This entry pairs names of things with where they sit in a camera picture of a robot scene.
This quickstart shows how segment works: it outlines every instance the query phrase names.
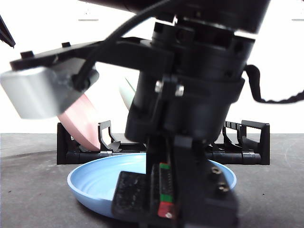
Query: silver metal block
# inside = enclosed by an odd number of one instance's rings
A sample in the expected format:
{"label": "silver metal block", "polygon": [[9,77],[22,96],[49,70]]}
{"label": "silver metal block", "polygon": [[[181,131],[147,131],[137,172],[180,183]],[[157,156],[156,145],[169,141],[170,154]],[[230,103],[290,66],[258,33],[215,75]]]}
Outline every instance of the silver metal block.
{"label": "silver metal block", "polygon": [[[52,67],[8,71],[0,75],[1,85],[23,119],[43,119],[63,113],[85,91],[73,88],[72,75],[84,60],[72,58]],[[99,74],[90,72],[91,85]]]}

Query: white background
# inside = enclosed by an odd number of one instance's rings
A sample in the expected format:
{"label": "white background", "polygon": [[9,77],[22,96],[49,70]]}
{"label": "white background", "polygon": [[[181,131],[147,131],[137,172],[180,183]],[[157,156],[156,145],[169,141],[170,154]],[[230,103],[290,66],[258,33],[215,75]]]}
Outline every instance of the white background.
{"label": "white background", "polygon": [[[19,58],[19,52],[39,53],[67,41],[102,40],[133,14],[77,0],[2,0],[0,15],[16,41],[14,49],[0,42],[0,72],[4,72],[10,70],[9,62]],[[248,60],[260,68],[266,100],[287,98],[304,89],[304,21],[292,19],[304,19],[303,1],[272,0]],[[154,19],[150,19],[128,35],[150,39],[153,25]],[[110,119],[114,132],[124,132],[128,110],[119,95],[117,79],[127,76],[136,80],[138,72],[106,64],[97,64],[97,70],[101,77],[86,94],[99,111],[100,121]],[[227,120],[270,123],[272,133],[304,133],[304,102],[258,104],[251,97],[246,74],[243,77],[244,89]],[[0,87],[0,132],[55,133],[57,122],[57,118],[21,120]]]}

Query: black cable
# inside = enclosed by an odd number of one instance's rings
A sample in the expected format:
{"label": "black cable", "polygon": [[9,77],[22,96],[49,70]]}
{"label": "black cable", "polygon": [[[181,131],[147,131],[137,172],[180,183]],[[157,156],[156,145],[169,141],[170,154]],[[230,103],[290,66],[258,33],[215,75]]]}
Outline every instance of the black cable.
{"label": "black cable", "polygon": [[244,70],[248,75],[251,94],[255,101],[259,103],[267,103],[267,104],[290,104],[304,100],[304,91],[302,91],[297,95],[291,96],[288,99],[284,99],[280,101],[273,101],[273,100],[266,101],[263,98],[261,98],[259,69],[255,65],[246,65]]}
{"label": "black cable", "polygon": [[73,83],[75,89],[81,91],[85,88],[85,82],[89,72],[92,70],[95,62],[98,58],[105,56],[109,49],[117,42],[117,40],[122,37],[129,30],[143,22],[144,20],[155,16],[164,8],[170,8],[182,1],[186,0],[161,0],[145,9],[140,11],[138,14],[130,18],[124,24],[122,24],[118,29],[116,29],[111,35],[109,35],[100,45],[94,49],[87,57],[85,63],[80,68],[77,75],[73,76]]}

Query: black bracket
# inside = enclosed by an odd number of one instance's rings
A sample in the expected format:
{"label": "black bracket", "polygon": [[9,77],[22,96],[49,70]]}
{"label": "black bracket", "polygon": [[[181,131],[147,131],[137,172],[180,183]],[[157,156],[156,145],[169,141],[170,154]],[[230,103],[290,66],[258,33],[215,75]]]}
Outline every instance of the black bracket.
{"label": "black bracket", "polygon": [[[102,138],[102,130],[108,128],[111,143],[107,145]],[[111,122],[106,121],[98,124],[98,138],[100,151],[86,150],[66,131],[61,123],[57,124],[57,165],[60,164],[83,164],[99,158],[127,153],[146,152],[142,143],[121,143],[117,141],[111,132]]]}
{"label": "black bracket", "polygon": [[[247,138],[247,128],[261,130],[259,142]],[[226,128],[237,131],[238,143],[233,143]],[[222,129],[224,143],[212,143],[208,147],[207,157],[222,164],[270,164],[270,125],[243,120],[242,123],[225,121]]]}

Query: light blue bowl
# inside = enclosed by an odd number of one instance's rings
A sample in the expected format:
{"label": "light blue bowl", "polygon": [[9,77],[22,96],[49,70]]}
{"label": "light blue bowl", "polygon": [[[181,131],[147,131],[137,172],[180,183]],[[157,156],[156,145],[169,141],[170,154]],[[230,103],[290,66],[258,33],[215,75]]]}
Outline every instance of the light blue bowl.
{"label": "light blue bowl", "polygon": [[[237,178],[228,167],[211,161],[224,173],[230,188]],[[67,177],[67,183],[77,200],[98,214],[114,218],[111,204],[121,171],[146,172],[146,154],[126,154],[101,158],[78,166]]]}

